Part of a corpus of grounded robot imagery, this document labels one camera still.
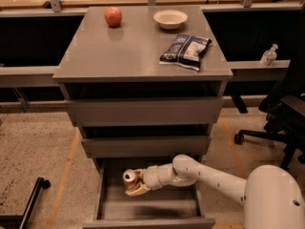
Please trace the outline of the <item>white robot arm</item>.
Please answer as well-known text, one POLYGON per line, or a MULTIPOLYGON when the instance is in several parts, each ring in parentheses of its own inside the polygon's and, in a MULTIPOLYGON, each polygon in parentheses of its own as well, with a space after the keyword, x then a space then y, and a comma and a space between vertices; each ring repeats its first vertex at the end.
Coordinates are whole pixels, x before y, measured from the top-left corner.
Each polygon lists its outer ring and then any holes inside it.
POLYGON ((305 229, 300 188, 288 172, 273 165, 259 166, 241 178, 178 155, 169 164, 128 169, 122 179, 130 197, 167 185, 185 187, 203 182, 243 207, 245 229, 305 229))

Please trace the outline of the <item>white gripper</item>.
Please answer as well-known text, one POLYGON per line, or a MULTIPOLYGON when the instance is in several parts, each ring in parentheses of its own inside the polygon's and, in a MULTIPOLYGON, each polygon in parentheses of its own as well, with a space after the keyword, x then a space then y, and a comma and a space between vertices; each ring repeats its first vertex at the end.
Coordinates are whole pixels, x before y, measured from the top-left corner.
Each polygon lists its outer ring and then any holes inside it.
POLYGON ((143 195, 150 190, 156 190, 159 188, 159 180, 157 174, 157 167, 150 166, 147 169, 135 169, 134 170, 136 177, 143 179, 143 182, 138 182, 133 186, 130 186, 126 194, 130 197, 136 197, 143 195))

